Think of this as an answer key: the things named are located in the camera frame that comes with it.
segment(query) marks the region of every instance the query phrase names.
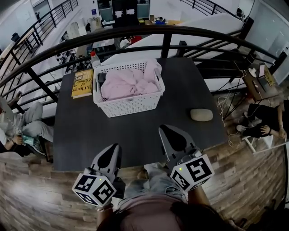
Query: person's hand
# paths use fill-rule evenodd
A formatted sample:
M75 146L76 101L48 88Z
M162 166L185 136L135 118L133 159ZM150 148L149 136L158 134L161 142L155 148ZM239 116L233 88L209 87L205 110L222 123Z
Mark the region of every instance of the person's hand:
M18 93L16 94L15 99L18 101L18 100L21 98L21 96L22 96L22 92L18 92Z
M285 139L285 134L286 134L286 132L285 132L284 128L280 128L280 130L279 130L279 138L280 139Z
M262 126L261 132L262 132L262 135L268 134L270 132L270 127L268 125Z
M12 138L13 142L18 144L18 145L22 145L23 144L23 141L22 141L22 137L21 136L14 136Z

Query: light blue jeans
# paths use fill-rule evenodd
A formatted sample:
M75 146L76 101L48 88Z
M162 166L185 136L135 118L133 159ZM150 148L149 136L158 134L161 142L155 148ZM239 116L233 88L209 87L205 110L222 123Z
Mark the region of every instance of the light blue jeans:
M137 179L132 181L125 190L124 200L148 192L168 194L182 201L185 200L185 195L183 194L182 189L167 176L167 173L160 163L147 164L144 168L149 174L149 180Z

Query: pink towel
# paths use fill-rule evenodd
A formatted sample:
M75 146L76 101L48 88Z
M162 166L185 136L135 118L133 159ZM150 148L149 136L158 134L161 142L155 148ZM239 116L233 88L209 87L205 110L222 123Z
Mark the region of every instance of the pink towel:
M158 92L155 85L155 72L162 68L157 61L147 63L144 73L138 69L110 70L101 87L102 96L108 100L133 95Z

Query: yellow book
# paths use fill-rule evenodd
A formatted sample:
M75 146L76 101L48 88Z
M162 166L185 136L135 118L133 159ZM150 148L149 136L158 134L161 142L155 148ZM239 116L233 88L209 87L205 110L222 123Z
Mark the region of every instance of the yellow book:
M75 73L71 96L80 98L92 95L93 69Z

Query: pink shirt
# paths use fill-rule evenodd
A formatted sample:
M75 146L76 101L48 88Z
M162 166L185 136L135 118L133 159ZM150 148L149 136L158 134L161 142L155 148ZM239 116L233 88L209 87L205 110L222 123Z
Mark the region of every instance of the pink shirt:
M181 200L166 194L144 194L120 206L130 214L121 223L124 231L180 231L179 220L170 211L174 202Z

